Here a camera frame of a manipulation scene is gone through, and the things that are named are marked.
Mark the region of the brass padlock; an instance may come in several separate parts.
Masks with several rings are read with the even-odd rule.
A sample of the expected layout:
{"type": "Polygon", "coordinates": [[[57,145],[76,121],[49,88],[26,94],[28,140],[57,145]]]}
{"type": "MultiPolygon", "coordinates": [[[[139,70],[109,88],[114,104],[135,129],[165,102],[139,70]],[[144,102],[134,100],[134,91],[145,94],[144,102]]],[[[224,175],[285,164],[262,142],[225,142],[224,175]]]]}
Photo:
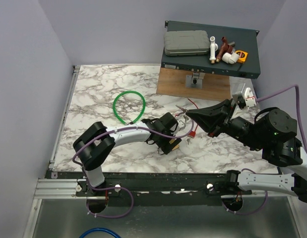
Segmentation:
{"type": "Polygon", "coordinates": [[[178,149],[179,148],[179,144],[180,144],[180,142],[181,142],[182,140],[181,139],[171,139],[170,141],[169,141],[169,144],[170,144],[170,150],[171,151],[174,151],[174,150],[176,150],[176,149],[178,149]]]}

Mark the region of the red plastic seal tag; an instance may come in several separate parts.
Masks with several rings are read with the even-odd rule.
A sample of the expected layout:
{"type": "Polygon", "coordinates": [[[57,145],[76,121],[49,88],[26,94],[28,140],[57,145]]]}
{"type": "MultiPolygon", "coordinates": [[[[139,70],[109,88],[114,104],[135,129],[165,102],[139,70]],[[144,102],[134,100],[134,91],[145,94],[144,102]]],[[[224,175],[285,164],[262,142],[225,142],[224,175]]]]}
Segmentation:
{"type": "MultiPolygon", "coordinates": [[[[192,99],[188,98],[188,101],[191,102],[195,106],[196,109],[199,109],[198,105],[192,99]]],[[[180,112],[176,113],[175,117],[178,118],[180,115],[181,115],[180,112]]],[[[197,131],[198,125],[195,125],[195,124],[193,124],[193,125],[194,125],[194,127],[192,128],[192,130],[188,134],[189,138],[195,138],[195,136],[196,136],[196,131],[197,131]]]]}

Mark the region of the white elbow pipe fitting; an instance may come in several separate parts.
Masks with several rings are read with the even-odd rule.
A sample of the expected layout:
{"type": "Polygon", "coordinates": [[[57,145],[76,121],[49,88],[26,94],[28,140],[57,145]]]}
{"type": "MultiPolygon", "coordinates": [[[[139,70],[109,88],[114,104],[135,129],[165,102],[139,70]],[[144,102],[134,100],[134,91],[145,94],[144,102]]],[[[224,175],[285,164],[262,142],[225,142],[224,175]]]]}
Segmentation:
{"type": "Polygon", "coordinates": [[[224,53],[222,56],[222,61],[227,63],[227,64],[235,64],[240,58],[239,54],[236,54],[235,52],[233,53],[224,53]]]}

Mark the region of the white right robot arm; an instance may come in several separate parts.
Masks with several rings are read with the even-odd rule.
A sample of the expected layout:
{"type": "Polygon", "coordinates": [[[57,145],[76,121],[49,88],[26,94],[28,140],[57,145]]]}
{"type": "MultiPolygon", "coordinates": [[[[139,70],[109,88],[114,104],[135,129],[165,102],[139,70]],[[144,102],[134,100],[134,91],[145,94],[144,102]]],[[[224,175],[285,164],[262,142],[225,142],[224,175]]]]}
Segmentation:
{"type": "Polygon", "coordinates": [[[297,120],[283,110],[272,107],[261,111],[262,118],[249,122],[234,117],[232,100],[202,109],[186,111],[209,137],[224,133],[251,151],[262,152],[268,163],[292,171],[286,175],[252,174],[229,170],[224,180],[213,183],[211,192],[220,195],[249,190],[274,191],[296,196],[307,203],[307,152],[297,139],[297,120]]]}

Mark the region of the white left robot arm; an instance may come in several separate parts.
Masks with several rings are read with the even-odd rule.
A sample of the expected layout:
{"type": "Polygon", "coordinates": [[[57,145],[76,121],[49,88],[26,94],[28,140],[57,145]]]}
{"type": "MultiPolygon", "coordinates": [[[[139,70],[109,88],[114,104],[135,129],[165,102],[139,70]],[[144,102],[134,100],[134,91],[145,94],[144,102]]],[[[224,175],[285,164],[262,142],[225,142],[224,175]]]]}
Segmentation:
{"type": "Polygon", "coordinates": [[[88,191],[98,196],[104,192],[105,177],[102,164],[113,148],[134,142],[151,141],[169,154],[180,142],[173,139],[184,124],[176,120],[171,113],[157,119],[142,119],[125,127],[106,127],[102,122],[93,123],[74,143],[73,148],[89,180],[88,191]]]}

